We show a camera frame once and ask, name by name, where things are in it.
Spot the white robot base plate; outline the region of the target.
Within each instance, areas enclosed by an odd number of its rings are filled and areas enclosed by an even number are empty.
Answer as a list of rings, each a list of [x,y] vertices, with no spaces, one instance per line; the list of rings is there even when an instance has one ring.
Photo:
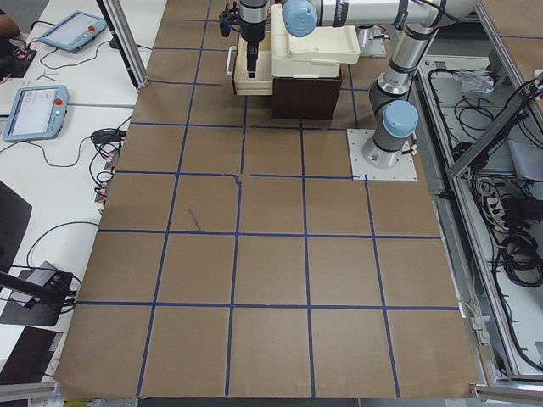
[[[389,153],[375,145],[373,133],[373,129],[346,131],[352,178],[358,181],[417,181],[408,140],[401,150]]]

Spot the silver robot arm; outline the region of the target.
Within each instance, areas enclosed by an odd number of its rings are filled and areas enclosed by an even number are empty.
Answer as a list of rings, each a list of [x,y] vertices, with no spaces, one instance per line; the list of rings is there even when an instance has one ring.
[[[393,25],[400,30],[388,68],[372,83],[370,103],[377,122],[362,148],[364,160],[383,170],[394,167],[406,140],[414,133],[418,112],[408,100],[417,72],[439,28],[472,13],[474,1],[283,1],[281,18],[287,32],[309,36],[317,27]]]

